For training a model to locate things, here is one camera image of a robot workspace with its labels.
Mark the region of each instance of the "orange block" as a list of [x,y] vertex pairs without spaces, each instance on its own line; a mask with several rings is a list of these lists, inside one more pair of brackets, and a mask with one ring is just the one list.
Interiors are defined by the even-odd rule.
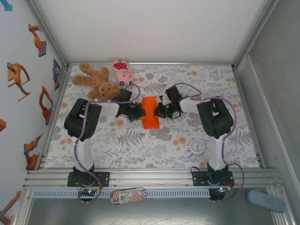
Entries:
[[4,130],[4,128],[6,128],[6,122],[4,120],[0,119],[0,132],[2,130]]
[[143,97],[142,108],[146,112],[146,116],[142,117],[142,126],[144,129],[159,128],[159,119],[154,116],[154,109],[158,106],[156,97]]

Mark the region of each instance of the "metal floor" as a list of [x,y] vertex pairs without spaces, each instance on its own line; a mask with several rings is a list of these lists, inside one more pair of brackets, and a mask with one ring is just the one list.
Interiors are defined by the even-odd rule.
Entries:
[[243,189],[233,201],[146,199],[113,205],[109,199],[81,205],[76,199],[35,199],[29,225],[272,225],[271,212],[247,202]]

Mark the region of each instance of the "orange object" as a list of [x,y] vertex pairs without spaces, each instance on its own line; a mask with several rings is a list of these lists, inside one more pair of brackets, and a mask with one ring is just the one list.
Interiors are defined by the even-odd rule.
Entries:
[[156,97],[143,97],[142,108],[146,112],[146,116],[142,117],[142,125],[144,129],[159,128],[159,119],[154,116],[154,109],[158,106]]
[[0,132],[2,130],[4,130],[4,128],[6,128],[6,122],[4,120],[0,119]]
[[51,112],[52,112],[52,108],[47,109],[44,105],[43,105],[43,97],[44,95],[46,95],[46,97],[49,99],[49,101],[51,102],[51,107],[53,107],[53,101],[52,98],[50,97],[48,91],[46,90],[46,88],[44,86],[42,86],[42,92],[41,95],[39,96],[39,106],[42,108],[43,111],[43,117],[46,120],[46,126],[49,123],[49,119],[51,116]]
[[[10,62],[7,63],[7,81],[11,81],[11,80],[14,80],[13,83],[11,83],[10,85],[8,85],[8,87],[11,87],[13,86],[14,84],[18,86],[18,88],[20,88],[21,92],[23,92],[23,94],[25,96],[23,96],[22,98],[20,98],[18,100],[21,101],[23,98],[25,98],[26,96],[28,96],[30,94],[30,92],[27,92],[24,90],[23,86],[25,83],[27,83],[28,81],[30,81],[30,77],[26,71],[26,69],[20,65],[18,62],[17,63],[14,63],[14,64],[11,64]],[[27,81],[23,82],[22,83],[22,80],[21,80],[21,71],[23,71],[26,75],[26,78],[27,78]]]
[[29,155],[29,152],[31,152],[32,150],[34,150],[37,145],[38,145],[38,141],[41,138],[41,136],[43,136],[44,134],[41,134],[39,137],[36,137],[36,139],[34,139],[34,141],[32,141],[29,144],[24,144],[24,155],[26,158],[26,162],[27,162],[27,166],[26,166],[26,170],[34,170],[36,167],[36,163],[38,160],[38,156],[37,155]]
[[33,34],[34,39],[34,45],[38,49],[38,56],[41,57],[43,55],[46,55],[46,42],[41,41],[39,36],[37,35],[36,31],[39,30],[38,26],[32,26],[30,23],[28,24],[29,31]]
[[18,199],[20,198],[20,195],[21,195],[21,192],[18,191],[16,196],[13,198],[13,200],[11,200],[10,203],[4,208],[4,210],[0,212],[0,221],[4,225],[10,225],[11,219],[7,218],[5,215],[10,210],[10,208],[15,204],[15,202],[18,201]]

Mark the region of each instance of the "black mounting plate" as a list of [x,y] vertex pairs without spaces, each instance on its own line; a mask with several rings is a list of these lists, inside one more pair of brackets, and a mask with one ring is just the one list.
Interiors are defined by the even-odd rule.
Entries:
[[[108,187],[109,185],[109,172],[94,172],[94,174],[99,178],[102,187]],[[68,187],[84,187],[82,184],[78,183],[75,180],[71,179],[71,176],[69,176],[67,180],[67,186]],[[95,181],[90,187],[99,187],[99,184],[97,181]]]
[[223,181],[217,184],[212,184],[208,180],[207,171],[192,171],[193,176],[193,185],[195,187],[199,186],[227,186],[233,187],[234,180],[233,180],[233,173],[228,171],[226,175],[223,177]]

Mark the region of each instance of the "blue eraser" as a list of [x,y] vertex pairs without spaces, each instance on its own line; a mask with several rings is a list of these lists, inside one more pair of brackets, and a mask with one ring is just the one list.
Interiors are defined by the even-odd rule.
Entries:
[[258,207],[262,207],[279,213],[285,212],[284,201],[271,195],[251,190],[248,192],[247,199],[250,204],[256,205]]

